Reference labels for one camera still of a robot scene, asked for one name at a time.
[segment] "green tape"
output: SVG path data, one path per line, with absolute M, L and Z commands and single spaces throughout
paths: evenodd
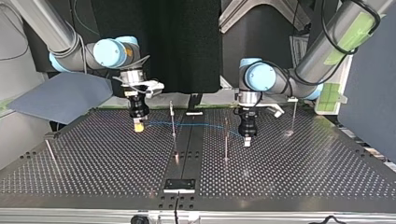
M 13 99 L 8 99 L 8 100 L 1 101 L 0 102 L 0 113 L 5 111 L 5 110 L 8 110 L 7 105 L 9 103 L 11 103 L 12 101 L 13 101 Z
M 375 23 L 375 19 L 365 12 L 361 12 L 359 16 L 353 21 L 352 25 L 341 38 L 338 46 L 345 50 L 353 50 L 366 41 L 370 35 L 369 32 Z M 344 54 L 334 49 L 324 64 L 335 65 L 338 64 Z
M 323 91 L 317 100 L 317 111 L 333 112 L 340 96 L 340 84 L 326 83 Z

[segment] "blue cable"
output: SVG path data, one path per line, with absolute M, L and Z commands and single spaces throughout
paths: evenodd
M 163 121 L 150 121 L 149 125 L 172 125 L 172 122 L 163 122 Z M 221 125 L 213 125 L 213 124 L 208 124 L 208 123 L 175 123 L 176 126 L 205 126 L 205 127 L 210 127 L 210 128 L 217 128 L 217 129 L 224 129 L 223 126 Z M 235 134 L 237 136 L 242 137 L 239 133 L 235 132 L 235 131 L 230 131 L 230 133 Z

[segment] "table surface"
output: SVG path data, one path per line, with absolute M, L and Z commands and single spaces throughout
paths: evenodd
M 1 208 L 235 212 L 396 213 L 396 174 L 321 116 L 261 110 L 243 147 L 232 109 L 149 115 L 133 131 L 127 110 L 95 110 L 0 171 Z M 225 119 L 229 122 L 225 159 Z M 167 179 L 194 179 L 195 193 L 165 194 Z

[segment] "gray panel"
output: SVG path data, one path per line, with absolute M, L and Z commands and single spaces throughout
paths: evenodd
M 5 3 L 15 8 L 9 0 L 5 1 Z M 12 11 L 4 6 L 0 8 L 0 30 L 3 31 L 0 34 L 2 41 L 0 51 L 1 61 L 7 58 L 14 58 L 26 51 L 27 41 L 24 34 L 21 35 L 21 32 L 23 33 L 23 27 L 20 26 L 19 18 L 16 18 Z
M 396 5 L 374 36 L 353 58 L 340 122 L 359 138 L 396 161 Z
M 50 124 L 44 119 L 17 112 L 0 118 L 0 170 L 39 145 L 49 131 Z
M 69 124 L 111 97 L 109 81 L 82 73 L 61 73 L 14 100 L 8 108 Z

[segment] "black curtain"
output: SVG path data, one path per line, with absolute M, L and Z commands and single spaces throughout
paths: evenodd
M 220 0 L 94 0 L 92 9 L 102 38 L 138 38 L 148 76 L 166 92 L 219 90 Z

